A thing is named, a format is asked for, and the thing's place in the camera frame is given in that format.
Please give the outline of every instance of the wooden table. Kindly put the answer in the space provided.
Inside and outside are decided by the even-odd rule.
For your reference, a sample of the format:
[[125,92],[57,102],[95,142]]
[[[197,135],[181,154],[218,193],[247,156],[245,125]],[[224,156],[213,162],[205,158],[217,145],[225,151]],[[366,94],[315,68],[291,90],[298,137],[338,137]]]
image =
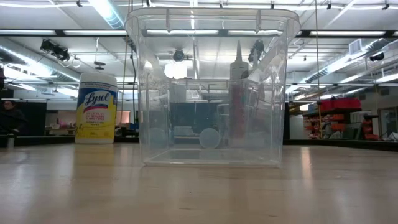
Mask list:
[[139,145],[0,152],[1,223],[398,223],[398,154],[284,147],[278,168],[143,167]]

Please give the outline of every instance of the duct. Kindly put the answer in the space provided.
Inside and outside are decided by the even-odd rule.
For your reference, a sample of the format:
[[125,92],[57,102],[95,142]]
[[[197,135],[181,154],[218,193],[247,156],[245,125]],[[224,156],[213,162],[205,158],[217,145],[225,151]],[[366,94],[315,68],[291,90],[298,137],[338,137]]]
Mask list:
[[340,56],[330,59],[329,61],[325,62],[323,68],[319,69],[319,72],[317,68],[309,72],[310,76],[305,79],[305,82],[311,83],[318,78],[324,77],[325,75],[329,75],[337,70],[351,65],[361,58],[371,56],[383,49],[385,46],[389,45],[390,43],[395,42],[396,39],[380,38],[374,41],[371,41],[369,39],[361,39],[361,41],[363,45],[365,45],[365,47],[362,47],[360,52],[351,55],[349,50],[347,50]]
[[35,69],[42,73],[59,73],[64,77],[72,79],[73,81],[79,81],[79,73],[70,70],[69,68],[65,68],[58,63],[46,57],[43,57],[42,55],[39,55],[25,47],[22,47],[7,38],[0,37],[0,50],[5,52],[6,54],[12,55],[13,57],[17,57],[25,61],[26,64],[33,66]]

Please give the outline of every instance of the yellow label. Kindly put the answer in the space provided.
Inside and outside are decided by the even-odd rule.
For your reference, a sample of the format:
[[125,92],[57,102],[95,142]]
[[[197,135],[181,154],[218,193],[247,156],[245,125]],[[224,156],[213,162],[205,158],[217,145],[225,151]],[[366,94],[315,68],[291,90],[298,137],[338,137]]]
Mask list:
[[113,139],[116,124],[115,86],[82,82],[76,111],[76,139]]

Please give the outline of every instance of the person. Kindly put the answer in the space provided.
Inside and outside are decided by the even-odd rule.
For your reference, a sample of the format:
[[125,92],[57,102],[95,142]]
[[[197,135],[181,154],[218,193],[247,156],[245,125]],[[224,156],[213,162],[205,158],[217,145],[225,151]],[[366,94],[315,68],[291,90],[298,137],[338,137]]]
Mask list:
[[15,101],[6,100],[3,103],[4,111],[1,112],[0,128],[15,133],[22,132],[25,125],[25,116],[21,110],[16,108]]
[[0,91],[4,88],[4,81],[6,76],[4,75],[4,69],[0,67]]

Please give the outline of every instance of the red storage bin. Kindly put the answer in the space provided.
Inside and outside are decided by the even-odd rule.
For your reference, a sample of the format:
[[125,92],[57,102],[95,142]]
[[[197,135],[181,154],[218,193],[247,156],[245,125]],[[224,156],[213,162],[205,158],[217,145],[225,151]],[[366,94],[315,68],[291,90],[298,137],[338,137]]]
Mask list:
[[354,98],[321,100],[320,109],[322,111],[333,109],[361,109],[361,101]]

